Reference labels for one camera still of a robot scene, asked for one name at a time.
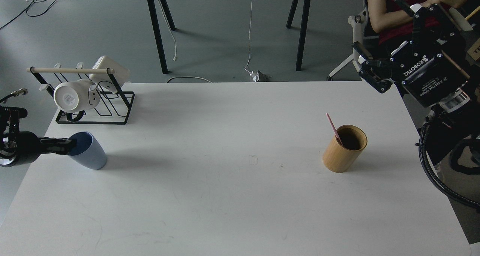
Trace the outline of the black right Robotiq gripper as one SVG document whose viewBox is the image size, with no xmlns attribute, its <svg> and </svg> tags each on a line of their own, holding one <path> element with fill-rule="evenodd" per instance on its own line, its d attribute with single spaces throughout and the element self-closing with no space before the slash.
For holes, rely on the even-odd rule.
<svg viewBox="0 0 480 256">
<path fill-rule="evenodd" d="M 423 7 L 394 2 L 413 18 L 412 34 L 391 58 L 382 47 L 353 42 L 360 77 L 379 93 L 396 85 L 401 95 L 409 93 L 423 107 L 461 108 L 470 103 L 468 73 L 442 49 L 442 44 L 467 31 L 466 18 L 456 8 L 446 10 L 436 3 Z"/>
</svg>

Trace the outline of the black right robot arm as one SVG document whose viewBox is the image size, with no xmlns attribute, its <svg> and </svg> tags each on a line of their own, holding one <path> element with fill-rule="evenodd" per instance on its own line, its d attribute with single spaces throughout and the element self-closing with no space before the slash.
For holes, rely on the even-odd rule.
<svg viewBox="0 0 480 256">
<path fill-rule="evenodd" d="M 425 124 L 420 147 L 432 160 L 449 157 L 456 172 L 479 174 L 479 75 L 468 72 L 444 50 L 461 32 L 460 25 L 437 4 L 423 7 L 394 0 L 412 18 L 409 39 L 387 58 L 377 59 L 353 42 L 359 75 L 380 93 L 392 85 L 404 88 L 434 116 Z"/>
</svg>

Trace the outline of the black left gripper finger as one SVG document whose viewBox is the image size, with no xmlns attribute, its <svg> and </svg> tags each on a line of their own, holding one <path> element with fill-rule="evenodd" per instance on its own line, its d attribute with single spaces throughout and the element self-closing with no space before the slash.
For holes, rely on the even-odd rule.
<svg viewBox="0 0 480 256">
<path fill-rule="evenodd" d="M 67 155 L 77 146 L 77 140 L 69 138 L 40 137 L 40 154 Z"/>
</svg>

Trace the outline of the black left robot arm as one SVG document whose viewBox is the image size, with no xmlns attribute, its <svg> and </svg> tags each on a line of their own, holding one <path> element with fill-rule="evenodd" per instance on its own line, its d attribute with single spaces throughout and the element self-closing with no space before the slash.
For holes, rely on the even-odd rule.
<svg viewBox="0 0 480 256">
<path fill-rule="evenodd" d="M 27 89 L 21 88 L 1 99 L 1 167 L 29 164 L 43 154 L 67 155 L 78 145 L 75 139 L 38 137 L 33 132 L 20 131 L 20 119 L 28 115 L 27 110 L 3 104 L 9 98 L 27 93 Z"/>
</svg>

